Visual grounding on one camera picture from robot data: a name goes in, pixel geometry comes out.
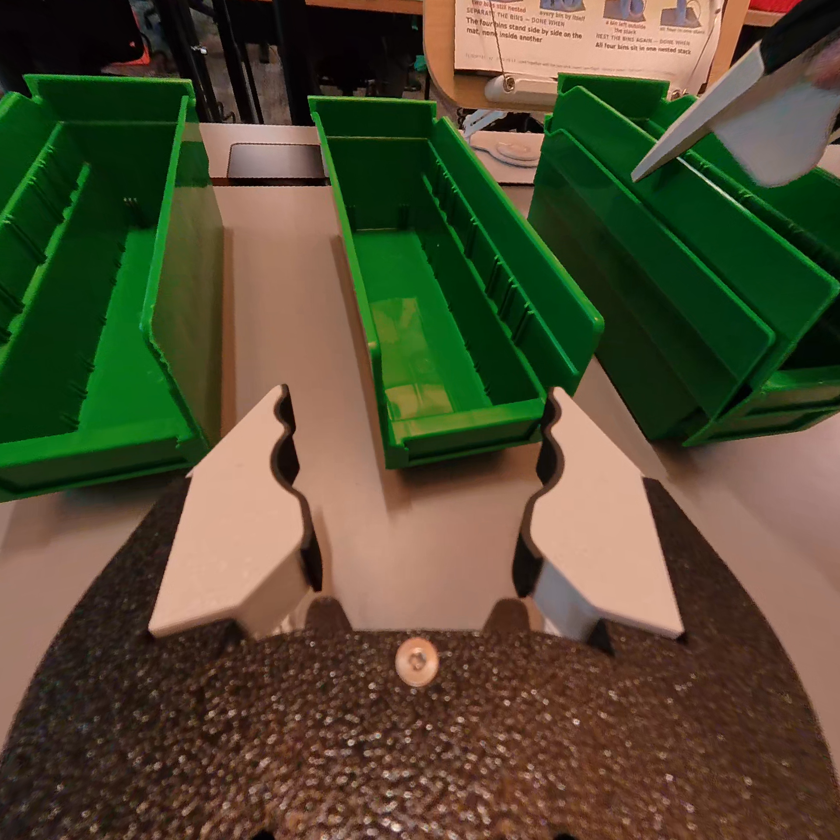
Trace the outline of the grey desk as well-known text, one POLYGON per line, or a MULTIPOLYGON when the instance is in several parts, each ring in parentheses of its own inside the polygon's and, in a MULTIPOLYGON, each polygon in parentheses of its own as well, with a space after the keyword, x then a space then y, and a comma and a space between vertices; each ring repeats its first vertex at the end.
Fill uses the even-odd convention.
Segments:
MULTIPOLYGON (((224 428, 287 383, 328 593, 359 629, 478 629, 513 594, 537 445, 389 471, 326 186, 219 186, 224 428)), ((574 396, 668 489, 759 605, 804 683, 838 676, 838 419, 704 448, 650 444, 601 366, 574 396)), ((163 478, 2 504, 2 690, 18 699, 163 478)))

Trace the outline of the instruction sheet on clipboard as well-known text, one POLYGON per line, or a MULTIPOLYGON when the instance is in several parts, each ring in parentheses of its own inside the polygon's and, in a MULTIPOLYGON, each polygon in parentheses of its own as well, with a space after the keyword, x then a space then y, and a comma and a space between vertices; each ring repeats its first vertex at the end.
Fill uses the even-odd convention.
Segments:
MULTIPOLYGON (((495 75, 455 69, 455 4, 454 1, 423 3, 423 44, 435 85, 456 107, 488 112, 548 112, 552 108, 549 102, 550 92, 558 76, 604 76, 560 73, 555 78, 543 78, 532 74, 513 74, 516 88, 512 96, 505 101, 488 101, 485 97, 485 86, 488 79, 495 75)), ((693 72, 690 78, 678 81, 663 80, 666 82, 667 93, 673 96, 700 93, 717 81, 733 61, 734 51, 749 12, 750 2, 722 2, 717 47, 708 65, 693 72)))

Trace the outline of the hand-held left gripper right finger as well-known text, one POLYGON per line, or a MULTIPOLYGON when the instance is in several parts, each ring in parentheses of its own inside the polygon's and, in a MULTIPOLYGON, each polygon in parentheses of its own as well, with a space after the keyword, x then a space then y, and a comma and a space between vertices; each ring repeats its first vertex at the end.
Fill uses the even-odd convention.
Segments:
POLYGON ((563 389, 545 403, 512 562, 517 595, 548 634, 584 642, 599 622, 684 632, 642 472, 563 389))

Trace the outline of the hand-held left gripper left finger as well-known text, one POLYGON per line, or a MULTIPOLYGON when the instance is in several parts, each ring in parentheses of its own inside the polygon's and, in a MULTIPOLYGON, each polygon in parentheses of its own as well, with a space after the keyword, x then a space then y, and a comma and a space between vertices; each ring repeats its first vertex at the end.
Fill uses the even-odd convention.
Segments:
POLYGON ((157 638, 234 622, 265 638, 302 627, 322 556, 288 386, 271 390, 190 472, 148 625, 157 638))

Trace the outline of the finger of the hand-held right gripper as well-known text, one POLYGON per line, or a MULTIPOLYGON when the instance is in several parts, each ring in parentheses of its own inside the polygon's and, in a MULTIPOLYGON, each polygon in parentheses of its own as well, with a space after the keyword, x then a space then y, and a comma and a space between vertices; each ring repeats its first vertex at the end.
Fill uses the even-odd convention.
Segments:
POLYGON ((640 182, 714 134, 762 186, 782 186, 814 169, 838 137, 838 81, 818 72, 838 57, 838 40, 816 45, 767 72, 758 45, 697 99, 632 171, 640 182))

